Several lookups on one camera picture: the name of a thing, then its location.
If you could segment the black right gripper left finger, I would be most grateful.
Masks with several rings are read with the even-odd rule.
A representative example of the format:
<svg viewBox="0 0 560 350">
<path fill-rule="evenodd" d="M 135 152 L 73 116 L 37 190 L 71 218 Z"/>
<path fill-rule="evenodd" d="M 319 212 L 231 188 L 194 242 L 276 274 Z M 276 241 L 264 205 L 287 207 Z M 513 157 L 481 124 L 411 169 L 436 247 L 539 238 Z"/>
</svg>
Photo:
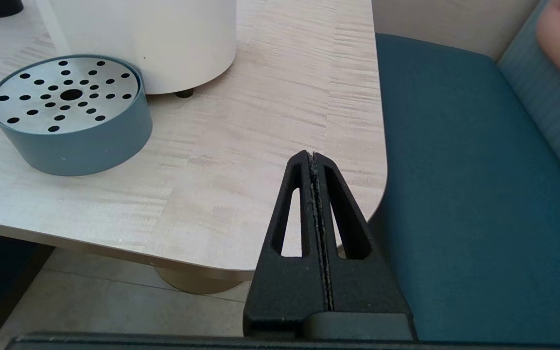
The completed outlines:
<svg viewBox="0 0 560 350">
<path fill-rule="evenodd" d="M 332 307 L 326 268 L 333 222 L 322 206 L 316 165 L 314 155 L 305 150 L 286 164 L 243 310 L 245 337 L 300 337 L 308 317 Z M 282 249 L 294 191 L 301 255 L 286 257 Z"/>
</svg>

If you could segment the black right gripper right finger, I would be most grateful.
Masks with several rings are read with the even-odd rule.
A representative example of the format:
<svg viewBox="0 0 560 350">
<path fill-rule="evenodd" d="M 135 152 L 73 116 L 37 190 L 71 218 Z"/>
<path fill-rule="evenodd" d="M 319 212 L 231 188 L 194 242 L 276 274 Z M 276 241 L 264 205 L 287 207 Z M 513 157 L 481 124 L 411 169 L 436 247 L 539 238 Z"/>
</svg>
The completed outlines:
<svg viewBox="0 0 560 350">
<path fill-rule="evenodd" d="M 313 338 L 416 341 L 413 313 L 339 168 L 313 155 L 325 311 Z"/>
</svg>

